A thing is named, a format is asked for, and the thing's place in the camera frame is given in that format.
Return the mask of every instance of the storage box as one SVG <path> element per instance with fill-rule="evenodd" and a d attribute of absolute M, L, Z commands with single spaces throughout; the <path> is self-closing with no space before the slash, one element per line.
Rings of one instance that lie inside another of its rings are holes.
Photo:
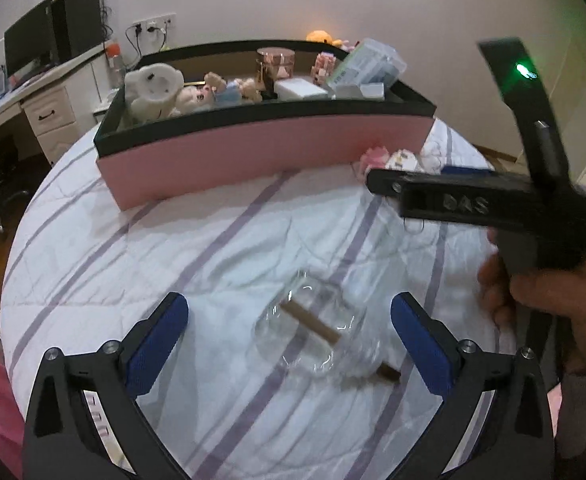
<path fill-rule="evenodd" d="M 308 41 L 251 40 L 187 46 L 145 56 L 138 67 L 164 62 L 185 80 L 207 72 L 254 76 L 255 51 L 295 51 L 295 74 L 309 75 L 315 57 L 339 48 Z M 265 101 L 128 125 L 124 88 L 113 100 L 94 143 L 97 165 L 125 210 L 216 186 L 347 164 L 368 149 L 419 152 L 433 126 L 435 106 L 401 82 L 383 102 L 370 100 Z"/>

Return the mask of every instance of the round table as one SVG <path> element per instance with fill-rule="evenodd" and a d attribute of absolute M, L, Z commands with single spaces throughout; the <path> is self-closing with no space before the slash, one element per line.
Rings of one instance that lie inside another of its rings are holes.
<path fill-rule="evenodd" d="M 477 306 L 475 275 L 490 251 L 484 230 L 403 222 L 351 166 L 121 212 L 96 167 L 95 132 L 52 168 L 9 257 L 1 334 L 22 414 L 46 349 L 94 352 L 122 339 L 175 290 L 189 301 L 189 325 L 138 404 L 189 475 L 373 480 L 393 470 L 440 403 L 392 330 L 394 295 L 412 292 L 457 338 L 514 350 L 512 334 L 500 333 Z M 422 157 L 487 167 L 439 120 Z M 347 301 L 377 319 L 388 360 L 402 372 L 399 384 L 302 381 L 255 354 L 255 320 L 300 268 L 338 283 Z M 482 406 L 480 417 L 487 399 Z M 470 447 L 460 446 L 457 460 Z"/>

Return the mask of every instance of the brown stick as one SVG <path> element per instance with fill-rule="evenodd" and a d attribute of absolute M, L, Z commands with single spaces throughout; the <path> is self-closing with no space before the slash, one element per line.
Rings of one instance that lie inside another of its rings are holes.
<path fill-rule="evenodd" d="M 296 319 L 302 326 L 308 328 L 311 332 L 316 333 L 324 339 L 331 347 L 335 346 L 340 340 L 337 330 L 325 325 L 317 316 L 309 312 L 295 300 L 280 303 L 281 309 Z M 397 382 L 400 380 L 400 372 L 387 363 L 382 363 L 375 373 L 388 381 Z"/>

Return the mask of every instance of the pink flower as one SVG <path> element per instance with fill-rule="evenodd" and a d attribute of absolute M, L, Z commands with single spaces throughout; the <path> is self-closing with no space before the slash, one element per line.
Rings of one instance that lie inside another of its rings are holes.
<path fill-rule="evenodd" d="M 386 148 L 369 148 L 367 152 L 359 157 L 358 180 L 362 183 L 367 180 L 367 173 L 371 169 L 384 169 L 390 155 Z"/>

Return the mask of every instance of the rose gold jar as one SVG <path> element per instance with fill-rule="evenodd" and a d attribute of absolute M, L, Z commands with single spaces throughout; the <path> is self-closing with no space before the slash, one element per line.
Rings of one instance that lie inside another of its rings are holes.
<path fill-rule="evenodd" d="M 273 85 L 279 79 L 293 77 L 295 52 L 278 46 L 265 46 L 257 50 L 257 78 L 259 89 L 273 92 Z"/>

